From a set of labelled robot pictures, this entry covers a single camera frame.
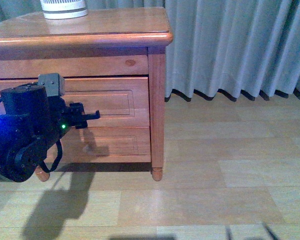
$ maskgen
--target black robotic arm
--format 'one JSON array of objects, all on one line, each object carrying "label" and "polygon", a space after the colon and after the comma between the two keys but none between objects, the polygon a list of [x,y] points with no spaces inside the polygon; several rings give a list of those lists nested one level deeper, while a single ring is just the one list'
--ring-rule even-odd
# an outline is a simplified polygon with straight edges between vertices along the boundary
[{"label": "black robotic arm", "polygon": [[[65,80],[58,73],[42,74],[38,82],[4,89],[0,102],[6,114],[0,115],[0,179],[24,182],[37,166],[54,171],[61,158],[60,139],[71,129],[88,127],[87,120],[100,113],[85,114],[82,103],[66,105]],[[52,168],[44,160],[47,151],[57,145],[58,156]]]}]

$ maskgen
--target nightstand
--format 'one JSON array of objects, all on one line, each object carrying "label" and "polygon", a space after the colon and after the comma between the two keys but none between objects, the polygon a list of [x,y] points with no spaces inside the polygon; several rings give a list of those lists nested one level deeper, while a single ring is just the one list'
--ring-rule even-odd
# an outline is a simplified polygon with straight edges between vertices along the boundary
[{"label": "nightstand", "polygon": [[[101,118],[64,138],[63,163],[164,164],[165,47],[173,40],[164,8],[90,10],[45,19],[34,12],[0,22],[0,91],[59,73],[67,102]],[[54,160],[55,148],[46,162]]]}]

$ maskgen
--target wooden drawer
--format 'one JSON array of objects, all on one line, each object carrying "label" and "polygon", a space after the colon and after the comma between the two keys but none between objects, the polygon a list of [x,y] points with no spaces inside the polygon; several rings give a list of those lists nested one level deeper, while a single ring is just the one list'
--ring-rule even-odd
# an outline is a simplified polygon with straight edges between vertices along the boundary
[{"label": "wooden drawer", "polygon": [[0,51],[0,79],[147,75],[146,47]]},{"label": "wooden drawer", "polygon": [[[0,91],[34,80],[0,80]],[[82,102],[86,113],[100,110],[101,118],[89,127],[149,127],[147,77],[69,78],[65,83],[67,104]]]},{"label": "wooden drawer", "polygon": [[[150,162],[148,127],[72,128],[62,139],[64,163]],[[46,162],[57,156],[54,145]]]}]

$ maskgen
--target nightstand leg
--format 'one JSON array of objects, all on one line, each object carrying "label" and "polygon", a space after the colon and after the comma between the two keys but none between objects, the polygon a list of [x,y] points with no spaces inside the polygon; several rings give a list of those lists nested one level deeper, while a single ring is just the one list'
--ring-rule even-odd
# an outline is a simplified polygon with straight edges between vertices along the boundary
[{"label": "nightstand leg", "polygon": [[153,180],[159,182],[163,176],[163,168],[162,167],[153,167],[152,168],[152,178]]},{"label": "nightstand leg", "polygon": [[148,48],[152,177],[160,181],[164,166],[165,47]]},{"label": "nightstand leg", "polygon": [[40,166],[37,166],[34,172],[41,182],[48,181],[48,179],[50,178],[50,173],[46,173],[45,171],[43,171]]}]

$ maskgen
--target curtain fold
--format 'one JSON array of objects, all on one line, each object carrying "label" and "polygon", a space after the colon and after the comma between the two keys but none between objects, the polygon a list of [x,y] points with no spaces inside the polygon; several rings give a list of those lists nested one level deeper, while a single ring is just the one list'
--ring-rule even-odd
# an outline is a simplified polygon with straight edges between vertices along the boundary
[{"label": "curtain fold", "polygon": [[[238,98],[300,91],[300,0],[86,0],[89,9],[165,7],[174,33],[166,91]],[[0,0],[0,21],[41,11],[38,0]]]}]

